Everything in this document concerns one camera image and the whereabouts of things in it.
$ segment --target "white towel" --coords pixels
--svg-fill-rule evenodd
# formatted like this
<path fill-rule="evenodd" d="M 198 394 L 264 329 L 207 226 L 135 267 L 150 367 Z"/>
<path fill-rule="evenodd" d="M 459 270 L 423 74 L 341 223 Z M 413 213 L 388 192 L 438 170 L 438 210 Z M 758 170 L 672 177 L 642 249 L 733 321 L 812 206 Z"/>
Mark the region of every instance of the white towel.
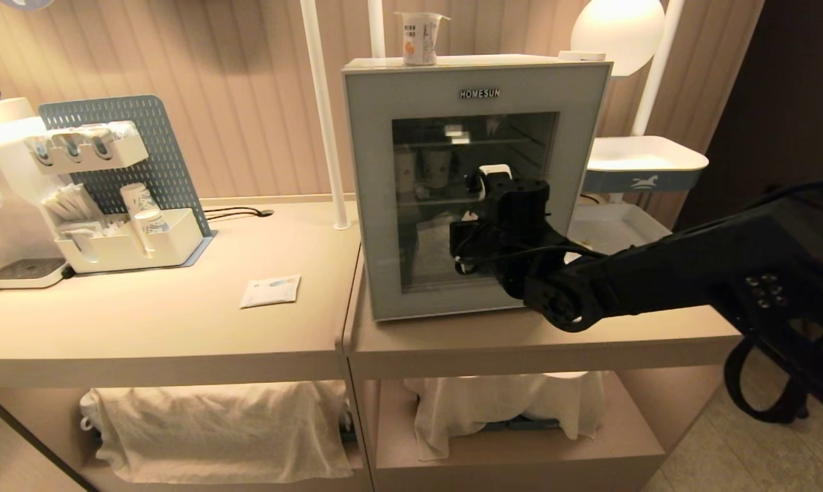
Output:
<path fill-rule="evenodd" d="M 414 426 L 421 461 L 447 458 L 449 438 L 520 414 L 556 418 L 570 439 L 593 438 L 605 409 L 598 372 L 431 377 L 406 379 L 405 386 L 420 396 Z"/>
<path fill-rule="evenodd" d="M 89 395 L 102 430 L 96 458 L 127 482 L 287 483 L 352 474 L 339 439 L 342 381 Z"/>

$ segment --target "horse logo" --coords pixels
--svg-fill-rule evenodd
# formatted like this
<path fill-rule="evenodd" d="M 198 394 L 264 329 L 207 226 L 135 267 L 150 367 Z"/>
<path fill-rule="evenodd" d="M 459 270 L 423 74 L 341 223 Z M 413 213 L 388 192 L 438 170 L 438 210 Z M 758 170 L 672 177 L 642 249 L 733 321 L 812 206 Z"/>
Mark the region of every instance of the horse logo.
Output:
<path fill-rule="evenodd" d="M 633 178 L 633 184 L 630 184 L 630 188 L 634 190 L 650 190 L 651 188 L 657 187 L 657 174 L 654 174 L 651 178 L 647 180 L 642 180 L 642 178 Z"/>

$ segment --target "power cord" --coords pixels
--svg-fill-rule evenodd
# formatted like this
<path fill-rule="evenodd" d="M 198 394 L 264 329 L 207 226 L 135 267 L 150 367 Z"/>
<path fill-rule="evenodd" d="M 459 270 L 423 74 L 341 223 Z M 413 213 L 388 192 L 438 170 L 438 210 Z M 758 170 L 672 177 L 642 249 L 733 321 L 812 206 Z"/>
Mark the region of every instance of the power cord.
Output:
<path fill-rule="evenodd" d="M 599 202 L 599 199 L 598 199 L 598 198 L 596 198 L 595 196 L 590 196 L 589 194 L 584 194 L 584 193 L 581 193 L 581 195 L 580 195 L 580 196 L 583 196 L 584 198 L 586 198 L 586 199 L 588 199 L 588 200 L 593 200 L 593 202 L 595 202 L 595 203 L 596 203 L 596 205 L 599 205 L 600 203 L 602 203 L 602 202 Z"/>
<path fill-rule="evenodd" d="M 230 210 L 240 210 L 240 212 L 230 212 L 228 214 L 220 214 L 220 215 L 205 215 L 205 218 L 208 221 L 214 221 L 215 219 L 222 219 L 224 217 L 231 217 L 233 215 L 252 215 L 254 217 L 268 217 L 274 214 L 274 210 L 259 210 L 258 208 L 252 208 L 252 206 L 227 206 L 227 208 L 214 208 L 211 210 L 205 210 L 205 214 L 211 214 L 212 212 L 228 212 Z"/>
<path fill-rule="evenodd" d="M 515 251 L 512 253 L 507 253 L 504 255 L 495 255 L 495 256 L 486 256 L 486 258 L 463 258 L 463 249 L 465 249 L 466 244 L 468 244 L 471 240 L 479 236 L 482 232 L 487 230 L 492 226 L 490 222 L 484 222 L 477 225 L 471 233 L 465 237 L 465 239 L 460 242 L 455 249 L 457 253 L 454 261 L 454 270 L 461 275 L 472 275 L 477 272 L 477 268 L 480 265 L 488 264 L 489 262 L 498 262 L 502 260 L 509 260 L 514 258 L 523 258 L 523 256 L 528 255 L 536 255 L 538 253 L 545 253 L 548 251 L 561 251 L 564 253 L 577 253 L 581 256 L 590 256 L 590 258 L 605 258 L 604 255 L 598 251 L 594 251 L 592 249 L 584 248 L 583 246 L 577 246 L 574 244 L 554 244 L 551 246 L 539 246 L 537 248 L 529 248 L 521 249 L 520 251 Z"/>
<path fill-rule="evenodd" d="M 810 183 L 802 183 L 802 184 L 795 184 L 792 187 L 782 188 L 780 190 L 776 190 L 775 192 L 766 194 L 760 200 L 752 203 L 752 205 L 746 206 L 745 210 L 751 210 L 755 208 L 755 206 L 765 205 L 767 203 L 773 202 L 774 200 L 778 200 L 779 198 L 785 197 L 792 193 L 799 193 L 808 190 L 814 190 L 817 188 L 823 188 L 823 180 L 819 181 L 811 181 Z"/>

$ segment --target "beige wall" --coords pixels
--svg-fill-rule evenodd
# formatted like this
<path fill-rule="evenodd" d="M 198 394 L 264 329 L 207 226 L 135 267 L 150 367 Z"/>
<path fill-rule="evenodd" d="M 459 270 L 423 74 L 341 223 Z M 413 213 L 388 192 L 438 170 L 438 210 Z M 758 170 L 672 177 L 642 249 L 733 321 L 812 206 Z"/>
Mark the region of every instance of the beige wall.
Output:
<path fill-rule="evenodd" d="M 393 12 L 432 10 L 453 19 L 440 31 L 439 53 L 556 55 L 585 4 L 384 0 L 387 54 L 399 54 Z M 650 133 L 705 150 L 762 4 L 687 0 Z M 370 54 L 367 7 L 365 0 L 318 0 L 318 9 L 352 190 L 339 69 Z M 611 85 L 601 135 L 627 134 L 645 74 Z M 36 105 L 157 94 L 202 196 L 329 190 L 298 0 L 56 0 L 30 13 L 0 4 L 0 90 Z M 657 197 L 652 205 L 677 214 L 682 200 Z"/>

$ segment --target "blue pegboard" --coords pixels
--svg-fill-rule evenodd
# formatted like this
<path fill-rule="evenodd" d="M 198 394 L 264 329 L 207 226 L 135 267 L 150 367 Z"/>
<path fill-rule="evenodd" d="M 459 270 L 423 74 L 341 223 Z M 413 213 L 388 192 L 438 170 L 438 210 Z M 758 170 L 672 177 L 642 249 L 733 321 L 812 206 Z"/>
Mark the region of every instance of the blue pegboard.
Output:
<path fill-rule="evenodd" d="M 105 214 L 125 214 L 120 187 L 143 183 L 159 208 L 192 208 L 202 236 L 212 236 L 193 180 L 180 153 L 165 106 L 157 96 L 50 102 L 38 109 L 49 130 L 99 122 L 133 121 L 147 147 L 149 158 L 123 169 L 72 172 L 74 183 L 83 183 Z"/>

